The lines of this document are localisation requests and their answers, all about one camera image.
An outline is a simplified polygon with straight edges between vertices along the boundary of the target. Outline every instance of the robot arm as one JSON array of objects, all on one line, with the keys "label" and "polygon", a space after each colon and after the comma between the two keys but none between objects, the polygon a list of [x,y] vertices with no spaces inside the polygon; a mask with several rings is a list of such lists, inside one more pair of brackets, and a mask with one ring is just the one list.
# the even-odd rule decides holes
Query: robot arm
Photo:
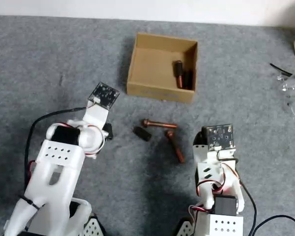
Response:
[{"label": "robot arm", "polygon": [[197,134],[193,155],[196,193],[201,200],[189,207],[193,222],[184,222],[178,236],[242,236],[243,218],[239,213],[244,209],[244,199],[235,151],[231,124],[205,126]]},{"label": "robot arm", "polygon": [[[80,233],[85,222],[81,225],[76,225],[79,221],[70,222],[69,206],[85,157],[95,159],[105,144],[108,133],[102,129],[118,95],[115,89],[99,83],[88,98],[82,120],[56,123],[48,128],[36,159],[36,168],[6,224],[5,236],[17,236],[29,226],[30,220],[35,221],[33,217],[41,218],[34,233],[48,236],[76,236]],[[60,176],[56,183],[51,183],[56,172]],[[78,217],[85,221],[91,207],[84,205],[84,211],[76,212],[88,214]],[[43,217],[42,213],[36,214],[42,207]]]}]

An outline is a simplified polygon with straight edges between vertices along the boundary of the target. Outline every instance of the cardboard box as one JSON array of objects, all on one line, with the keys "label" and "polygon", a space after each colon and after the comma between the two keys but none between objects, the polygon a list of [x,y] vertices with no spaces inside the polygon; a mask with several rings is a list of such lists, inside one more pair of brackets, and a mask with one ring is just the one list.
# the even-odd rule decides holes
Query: cardboard box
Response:
[{"label": "cardboard box", "polygon": [[[196,92],[197,41],[138,33],[127,80],[127,94],[160,100],[192,102]],[[177,88],[173,63],[193,71],[192,90]]]}]

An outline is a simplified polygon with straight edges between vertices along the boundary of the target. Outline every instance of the copper screw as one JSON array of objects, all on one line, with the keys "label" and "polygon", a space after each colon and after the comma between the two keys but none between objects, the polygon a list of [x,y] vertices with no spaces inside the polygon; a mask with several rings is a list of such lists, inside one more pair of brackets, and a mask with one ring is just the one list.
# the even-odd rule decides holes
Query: copper screw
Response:
[{"label": "copper screw", "polygon": [[182,76],[179,75],[178,78],[177,78],[177,80],[178,80],[178,88],[179,89],[182,89]]},{"label": "copper screw", "polygon": [[182,89],[182,75],[183,75],[182,61],[180,61],[180,60],[175,61],[174,74],[177,79],[177,87],[179,89]]},{"label": "copper screw", "polygon": [[144,127],[158,126],[158,127],[164,127],[164,128],[172,128],[172,129],[176,129],[177,128],[177,125],[176,124],[156,122],[156,121],[151,121],[151,120],[148,120],[148,119],[144,119],[142,121],[142,125]]},{"label": "copper screw", "polygon": [[174,132],[172,130],[167,130],[165,132],[166,137],[168,138],[168,140],[171,142],[173,149],[178,157],[178,160],[180,163],[184,163],[185,162],[185,158],[183,157],[182,152],[180,151],[180,149],[177,146],[176,141],[174,140]]}]

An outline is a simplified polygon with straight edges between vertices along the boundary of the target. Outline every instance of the black cable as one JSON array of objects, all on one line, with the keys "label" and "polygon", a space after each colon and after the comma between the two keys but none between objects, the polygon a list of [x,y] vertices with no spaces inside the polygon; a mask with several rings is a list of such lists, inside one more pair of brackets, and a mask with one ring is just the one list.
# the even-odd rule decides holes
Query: black cable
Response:
[{"label": "black cable", "polygon": [[283,72],[286,76],[292,76],[293,74],[290,72],[287,72],[286,70],[281,69],[280,67],[277,67],[276,65],[273,65],[272,63],[270,63],[270,66],[272,66],[273,68]]},{"label": "black cable", "polygon": [[253,200],[251,194],[249,193],[249,191],[246,188],[246,186],[244,185],[244,183],[241,181],[241,178],[239,178],[239,180],[240,180],[241,186],[243,187],[243,189],[245,190],[246,194],[248,195],[248,197],[249,197],[249,199],[250,199],[250,201],[252,203],[252,206],[254,208],[254,220],[253,220],[252,227],[251,227],[251,230],[250,230],[248,236],[254,236],[255,233],[257,232],[257,230],[262,225],[264,225],[265,223],[269,222],[270,220],[273,220],[273,219],[276,219],[276,218],[288,218],[288,219],[293,220],[295,222],[295,219],[293,217],[291,217],[291,216],[288,216],[288,215],[275,215],[275,216],[272,216],[272,217],[264,220],[263,222],[261,222],[259,225],[256,226],[256,222],[257,222],[257,206],[256,206],[256,203]]},{"label": "black cable", "polygon": [[29,134],[28,134],[28,139],[26,141],[26,145],[25,145],[25,152],[24,152],[24,191],[26,190],[26,187],[29,183],[29,173],[28,173],[28,164],[29,164],[29,151],[30,151],[30,140],[31,137],[33,135],[35,126],[37,125],[38,122],[40,122],[41,120],[51,117],[51,116],[55,116],[55,115],[59,115],[62,113],[69,113],[69,112],[77,112],[77,111],[81,111],[86,109],[86,107],[76,107],[73,109],[67,109],[67,110],[61,110],[61,111],[56,111],[56,112],[51,112],[49,114],[46,114],[40,118],[38,118],[37,120],[34,121],[34,123],[31,125],[30,129],[29,129]]},{"label": "black cable", "polygon": [[254,232],[252,233],[251,236],[254,236],[255,233],[257,232],[257,230],[258,230],[262,225],[264,225],[265,223],[269,222],[270,220],[273,220],[273,219],[276,219],[276,218],[288,218],[288,219],[293,220],[293,221],[295,222],[295,219],[294,219],[293,217],[291,217],[291,216],[288,216],[288,215],[275,215],[275,216],[272,216],[272,217],[270,217],[270,218],[264,220],[263,222],[261,222],[261,223],[255,228],[255,230],[254,230]]},{"label": "black cable", "polygon": [[252,227],[251,227],[251,230],[248,234],[248,236],[252,236],[253,234],[253,231],[255,229],[255,226],[256,226],[256,222],[257,222],[257,206],[256,206],[256,203],[254,201],[254,199],[252,198],[251,194],[249,193],[248,189],[246,188],[245,184],[241,181],[241,178],[240,179],[240,183],[241,183],[241,186],[243,187],[243,189],[245,190],[246,194],[248,195],[251,203],[252,203],[252,206],[254,208],[254,220],[253,220],[253,223],[252,223]]}]

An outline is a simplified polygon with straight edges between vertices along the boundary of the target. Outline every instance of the black object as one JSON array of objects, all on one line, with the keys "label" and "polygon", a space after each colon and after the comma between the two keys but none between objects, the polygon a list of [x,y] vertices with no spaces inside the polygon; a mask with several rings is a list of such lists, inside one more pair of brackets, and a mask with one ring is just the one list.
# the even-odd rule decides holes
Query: black object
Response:
[{"label": "black object", "polygon": [[88,97],[92,103],[98,103],[101,107],[109,110],[119,96],[119,91],[99,82],[94,91]]},{"label": "black object", "polygon": [[139,127],[139,126],[135,126],[133,128],[133,133],[135,133],[139,138],[143,139],[144,141],[149,141],[152,137],[152,135],[147,132],[145,129]]},{"label": "black object", "polygon": [[233,126],[231,124],[214,125],[202,127],[202,133],[206,137],[208,150],[221,146],[221,150],[233,149]]},{"label": "black object", "polygon": [[23,199],[25,202],[27,202],[27,204],[32,205],[33,207],[35,207],[37,210],[39,210],[39,207],[33,203],[33,201],[31,199],[28,199],[27,197],[25,197],[24,195],[18,195],[19,198]]},{"label": "black object", "polygon": [[80,130],[73,127],[57,126],[51,141],[79,145]]},{"label": "black object", "polygon": [[38,235],[38,234],[23,231],[18,236],[45,236],[45,235]]},{"label": "black object", "polygon": [[192,85],[193,85],[193,71],[189,70],[187,72],[187,81],[186,81],[186,88],[188,90],[192,90]]},{"label": "black object", "polygon": [[33,132],[34,132],[34,129],[35,129],[35,126],[37,125],[37,123],[45,118],[48,118],[48,117],[52,117],[52,116],[59,115],[62,113],[77,112],[77,111],[81,111],[81,110],[85,110],[85,109],[86,109],[86,107],[76,107],[73,109],[66,109],[66,110],[51,112],[49,114],[46,114],[46,115],[38,118],[37,120],[35,120],[33,122],[33,124],[31,125],[31,127],[29,129],[28,139],[26,141],[25,152],[24,152],[24,191],[26,190],[26,187],[29,183],[28,167],[29,167],[30,140],[31,140],[31,137],[33,135]]},{"label": "black object", "polygon": [[251,227],[251,230],[250,230],[248,236],[254,236],[255,233],[257,232],[257,230],[262,225],[264,225],[265,223],[269,222],[270,220],[273,220],[273,219],[276,219],[276,218],[288,218],[288,219],[293,220],[295,222],[295,219],[293,217],[288,216],[288,215],[275,215],[275,216],[272,216],[272,217],[264,220],[258,226],[256,226],[256,222],[257,222],[257,206],[256,206],[255,201],[252,198],[251,194],[249,193],[248,189],[246,188],[245,184],[241,181],[241,179],[240,179],[240,184],[243,187],[243,189],[245,190],[246,194],[248,195],[248,197],[249,197],[249,199],[250,199],[250,201],[252,203],[252,206],[254,208],[254,220],[253,220],[252,227]]},{"label": "black object", "polygon": [[71,218],[72,216],[74,216],[74,214],[76,213],[76,211],[77,211],[79,205],[80,205],[80,204],[77,203],[77,202],[74,202],[74,201],[71,201],[71,202],[70,202],[70,206],[69,206],[70,218]]},{"label": "black object", "polygon": [[283,70],[283,69],[281,69],[280,67],[277,67],[276,65],[274,65],[274,64],[272,64],[272,63],[270,63],[270,66],[272,66],[273,68],[275,68],[275,69],[281,71],[281,72],[282,72],[282,75],[286,75],[286,76],[288,76],[288,77],[290,77],[290,76],[293,75],[292,73],[287,72],[286,70]]},{"label": "black object", "polygon": [[114,138],[112,124],[106,123],[103,127],[103,130],[108,133],[107,139],[112,140]]},{"label": "black object", "polygon": [[215,197],[213,214],[236,216],[236,197],[217,195]]},{"label": "black object", "polygon": [[192,90],[192,82],[193,82],[193,71],[188,70],[183,74],[183,88]]},{"label": "black object", "polygon": [[183,75],[183,69],[182,69],[182,61],[178,60],[175,61],[174,64],[174,75],[175,77],[179,77]]}]

